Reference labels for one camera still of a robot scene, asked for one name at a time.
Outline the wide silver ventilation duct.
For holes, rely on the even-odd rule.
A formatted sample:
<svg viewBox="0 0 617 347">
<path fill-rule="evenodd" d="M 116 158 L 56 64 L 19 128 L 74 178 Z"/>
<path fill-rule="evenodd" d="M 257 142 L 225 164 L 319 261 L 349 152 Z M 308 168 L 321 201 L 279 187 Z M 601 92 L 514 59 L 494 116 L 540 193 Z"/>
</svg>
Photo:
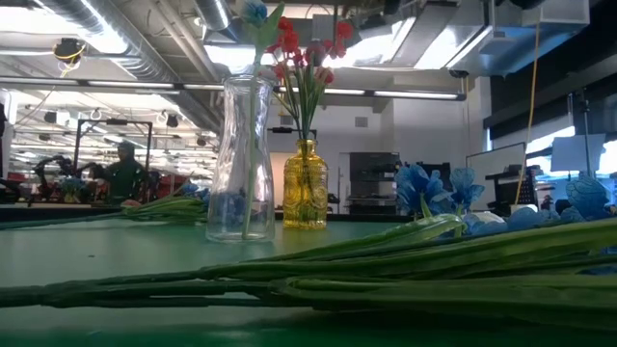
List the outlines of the wide silver ventilation duct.
<svg viewBox="0 0 617 347">
<path fill-rule="evenodd" d="M 117 65 L 139 82 L 179 83 L 180 77 L 112 0 L 33 0 L 77 28 L 102 53 L 123 54 Z"/>
</svg>

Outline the black shelf cart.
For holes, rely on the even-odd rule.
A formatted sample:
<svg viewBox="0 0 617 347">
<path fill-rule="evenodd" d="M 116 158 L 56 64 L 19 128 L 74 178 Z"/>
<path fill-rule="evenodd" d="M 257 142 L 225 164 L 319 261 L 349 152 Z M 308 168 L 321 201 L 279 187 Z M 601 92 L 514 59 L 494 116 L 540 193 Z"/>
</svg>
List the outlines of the black shelf cart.
<svg viewBox="0 0 617 347">
<path fill-rule="evenodd" d="M 523 178 L 520 178 L 520 170 L 510 169 L 486 175 L 489 186 L 494 189 L 494 197 L 488 202 L 489 211 L 500 217 L 508 217 L 515 211 L 515 205 L 538 208 L 536 174 L 541 173 L 540 167 L 533 165 L 524 170 Z"/>
</svg>

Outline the blue flower pale green stem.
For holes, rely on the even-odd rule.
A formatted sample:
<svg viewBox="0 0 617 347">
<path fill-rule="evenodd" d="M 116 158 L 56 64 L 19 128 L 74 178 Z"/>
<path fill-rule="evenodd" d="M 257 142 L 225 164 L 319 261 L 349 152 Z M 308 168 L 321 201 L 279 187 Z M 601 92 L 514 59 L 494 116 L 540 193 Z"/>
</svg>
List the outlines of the blue flower pale green stem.
<svg viewBox="0 0 617 347">
<path fill-rule="evenodd" d="M 277 24 L 284 10 L 284 3 L 274 9 L 271 16 L 268 15 L 266 5 L 262 0 L 243 0 L 240 7 L 241 19 L 245 26 L 249 39 L 255 46 L 253 58 L 252 77 L 250 83 L 250 117 L 249 117 L 249 141 L 247 143 L 249 154 L 248 190 L 246 195 L 245 214 L 242 229 L 242 240 L 249 239 L 250 222 L 252 215 L 252 203 L 255 191 L 255 129 L 256 129 L 256 97 L 257 79 L 261 73 L 261 59 L 266 48 L 273 44 L 276 38 Z"/>
</svg>

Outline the white partition panel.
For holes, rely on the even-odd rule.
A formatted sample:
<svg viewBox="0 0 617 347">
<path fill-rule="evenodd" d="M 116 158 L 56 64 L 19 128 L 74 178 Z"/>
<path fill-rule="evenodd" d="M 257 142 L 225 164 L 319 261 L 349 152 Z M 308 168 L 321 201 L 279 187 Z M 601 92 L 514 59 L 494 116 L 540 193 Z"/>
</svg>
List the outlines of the white partition panel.
<svg viewBox="0 0 617 347">
<path fill-rule="evenodd" d="M 494 181 L 486 177 L 492 174 L 503 174 L 510 165 L 521 164 L 524 154 L 525 144 L 520 142 L 466 157 L 467 167 L 474 170 L 473 183 L 485 187 L 481 196 L 471 204 L 472 211 L 488 210 L 488 204 L 496 200 Z"/>
</svg>

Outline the black equipment cabinet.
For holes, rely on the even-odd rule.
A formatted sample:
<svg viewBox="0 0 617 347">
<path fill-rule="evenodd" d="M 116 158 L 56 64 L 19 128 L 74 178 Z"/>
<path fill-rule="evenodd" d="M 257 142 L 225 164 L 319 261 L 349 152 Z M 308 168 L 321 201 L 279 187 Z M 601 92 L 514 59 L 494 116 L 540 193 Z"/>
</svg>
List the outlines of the black equipment cabinet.
<svg viewBox="0 0 617 347">
<path fill-rule="evenodd" d="M 397 152 L 351 152 L 348 209 L 351 215 L 395 215 Z"/>
</svg>

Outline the white rectangular screen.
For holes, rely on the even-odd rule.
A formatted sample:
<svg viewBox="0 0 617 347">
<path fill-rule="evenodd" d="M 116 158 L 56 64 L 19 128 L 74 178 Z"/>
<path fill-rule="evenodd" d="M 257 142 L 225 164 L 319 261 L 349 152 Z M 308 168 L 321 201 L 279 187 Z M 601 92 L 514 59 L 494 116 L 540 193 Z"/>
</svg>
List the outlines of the white rectangular screen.
<svg viewBox="0 0 617 347">
<path fill-rule="evenodd" d="M 604 134 L 557 137 L 552 143 L 550 169 L 553 172 L 595 172 L 604 152 Z"/>
</svg>

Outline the white ceiling air duct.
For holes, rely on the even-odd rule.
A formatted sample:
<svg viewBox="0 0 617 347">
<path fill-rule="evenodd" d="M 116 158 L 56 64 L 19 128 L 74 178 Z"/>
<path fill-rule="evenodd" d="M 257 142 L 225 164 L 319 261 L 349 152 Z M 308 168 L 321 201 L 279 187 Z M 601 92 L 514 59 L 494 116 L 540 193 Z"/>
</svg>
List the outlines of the white ceiling air duct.
<svg viewBox="0 0 617 347">
<path fill-rule="evenodd" d="M 505 76 L 573 38 L 590 24 L 590 0 L 463 0 L 470 36 L 447 62 L 448 70 Z"/>
</svg>

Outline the person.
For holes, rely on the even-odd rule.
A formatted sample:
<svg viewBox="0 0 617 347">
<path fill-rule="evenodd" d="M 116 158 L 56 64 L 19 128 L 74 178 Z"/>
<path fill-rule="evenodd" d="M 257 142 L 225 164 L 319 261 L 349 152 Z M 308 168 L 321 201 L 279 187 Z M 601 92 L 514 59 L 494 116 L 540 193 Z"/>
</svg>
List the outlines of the person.
<svg viewBox="0 0 617 347">
<path fill-rule="evenodd" d="M 138 200 L 146 177 L 145 168 L 135 159 L 133 144 L 120 143 L 118 157 L 118 162 L 103 169 L 103 178 L 108 183 L 107 200 L 112 205 Z"/>
</svg>

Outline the clear glass vase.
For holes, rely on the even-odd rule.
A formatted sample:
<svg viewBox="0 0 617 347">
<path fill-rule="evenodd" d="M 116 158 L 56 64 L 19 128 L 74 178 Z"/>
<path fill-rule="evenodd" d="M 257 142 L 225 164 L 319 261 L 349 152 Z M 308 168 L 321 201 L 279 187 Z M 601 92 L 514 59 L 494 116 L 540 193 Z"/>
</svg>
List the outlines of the clear glass vase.
<svg viewBox="0 0 617 347">
<path fill-rule="evenodd" d="M 247 195 L 251 75 L 232 76 L 224 83 L 225 125 L 219 147 L 210 193 Z M 267 119 L 272 84 L 257 79 L 255 129 L 255 191 L 252 203 L 249 239 L 243 241 L 242 227 L 207 223 L 206 237 L 220 242 L 269 241 L 275 235 L 274 178 L 267 144 Z"/>
</svg>

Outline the red equipment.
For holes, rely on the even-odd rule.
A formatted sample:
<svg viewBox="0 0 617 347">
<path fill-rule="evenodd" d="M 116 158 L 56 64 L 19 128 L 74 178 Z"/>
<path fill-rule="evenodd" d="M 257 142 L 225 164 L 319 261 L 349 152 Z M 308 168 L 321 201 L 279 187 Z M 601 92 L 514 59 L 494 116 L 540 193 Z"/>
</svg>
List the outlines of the red equipment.
<svg viewBox="0 0 617 347">
<path fill-rule="evenodd" d="M 186 175 L 166 174 L 162 175 L 157 188 L 160 197 L 165 197 L 179 189 L 187 180 Z"/>
</svg>

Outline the small red flower sprig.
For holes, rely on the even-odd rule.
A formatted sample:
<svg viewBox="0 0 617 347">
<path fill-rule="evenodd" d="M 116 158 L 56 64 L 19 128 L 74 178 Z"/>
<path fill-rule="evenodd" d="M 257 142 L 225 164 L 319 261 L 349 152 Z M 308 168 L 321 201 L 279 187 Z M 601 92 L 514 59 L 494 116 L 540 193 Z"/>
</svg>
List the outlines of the small red flower sprig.
<svg viewBox="0 0 617 347">
<path fill-rule="evenodd" d="M 312 40 L 304 52 L 305 65 L 298 69 L 298 88 L 301 101 L 302 140 L 309 138 L 309 132 L 316 108 L 325 89 L 334 82 L 334 73 L 323 67 L 326 58 L 342 59 L 346 55 L 345 42 L 353 36 L 353 26 L 339 21 L 335 26 L 332 40 Z"/>
</svg>

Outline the long ceiling light bar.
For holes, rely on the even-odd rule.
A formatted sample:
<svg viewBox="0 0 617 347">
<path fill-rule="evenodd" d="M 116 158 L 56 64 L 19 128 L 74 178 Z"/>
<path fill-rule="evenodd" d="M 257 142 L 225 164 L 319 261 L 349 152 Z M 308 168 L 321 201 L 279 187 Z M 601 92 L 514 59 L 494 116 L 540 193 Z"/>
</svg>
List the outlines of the long ceiling light bar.
<svg viewBox="0 0 617 347">
<path fill-rule="evenodd" d="M 18 77 L 0 76 L 0 87 L 30 88 L 51 90 L 77 91 L 80 89 L 97 90 L 120 90 L 148 93 L 170 93 L 178 94 L 187 91 L 222 92 L 222 84 L 186 84 L 169 82 L 139 82 L 139 81 L 112 81 L 112 80 L 87 80 L 87 79 L 66 79 L 66 78 L 44 78 L 44 77 Z M 344 95 L 357 97 L 377 97 L 377 98 L 402 98 L 402 99 L 426 99 L 444 101 L 463 101 L 467 96 L 463 93 L 438 93 L 429 91 L 389 91 L 389 90 L 360 90 L 326 88 L 327 95 Z"/>
</svg>

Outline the yellow glass vase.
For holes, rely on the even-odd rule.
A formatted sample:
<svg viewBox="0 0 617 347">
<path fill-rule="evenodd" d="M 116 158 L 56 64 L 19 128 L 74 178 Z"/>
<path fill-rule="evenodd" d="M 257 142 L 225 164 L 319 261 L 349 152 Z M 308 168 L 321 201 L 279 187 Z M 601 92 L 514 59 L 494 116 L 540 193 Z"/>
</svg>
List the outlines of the yellow glass vase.
<svg viewBox="0 0 617 347">
<path fill-rule="evenodd" d="M 315 140 L 298 140 L 297 153 L 283 170 L 283 227 L 325 229 L 328 214 L 327 163 L 317 155 Z"/>
</svg>

